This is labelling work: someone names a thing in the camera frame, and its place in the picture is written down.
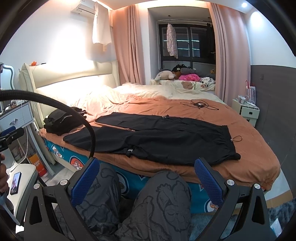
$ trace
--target cream leather headboard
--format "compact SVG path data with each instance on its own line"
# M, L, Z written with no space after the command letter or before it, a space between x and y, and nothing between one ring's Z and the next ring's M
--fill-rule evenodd
M115 88L120 85L117 61L99 63L90 60L37 66L24 64L19 83L22 90L46 95L69 106L94 88L102 85ZM44 118L54 108L35 102L31 105L36 122L42 128Z

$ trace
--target drawstring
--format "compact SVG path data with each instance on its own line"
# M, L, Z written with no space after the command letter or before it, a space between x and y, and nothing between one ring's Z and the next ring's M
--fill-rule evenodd
M240 139L239 141L236 141L235 138L237 138L237 137L240 137L241 139ZM233 141L240 142L240 141L242 141L242 136L236 136L236 137L234 137L234 138L232 138L232 139L230 139L230 140L231 140L232 142L233 142Z

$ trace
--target pink stuffed animal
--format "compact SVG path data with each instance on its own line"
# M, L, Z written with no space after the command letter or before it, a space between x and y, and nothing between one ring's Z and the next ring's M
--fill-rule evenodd
M198 82L200 80L200 77L197 74L188 74L188 75L181 75L179 77L179 80Z

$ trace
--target window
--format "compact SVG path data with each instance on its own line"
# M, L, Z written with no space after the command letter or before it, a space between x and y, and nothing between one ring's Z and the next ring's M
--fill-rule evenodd
M159 24L161 68L171 61L185 62L191 68L194 62L215 64L214 54L209 52L207 26L173 24L176 31L178 59L170 56L167 49L167 24Z

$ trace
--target person's hand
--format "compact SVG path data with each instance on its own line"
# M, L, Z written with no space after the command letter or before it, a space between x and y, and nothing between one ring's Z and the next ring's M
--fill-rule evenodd
M5 156L1 154L1 160L5 160ZM6 166L1 163L0 164L0 192L6 192L8 190L7 183L8 175L6 174Z

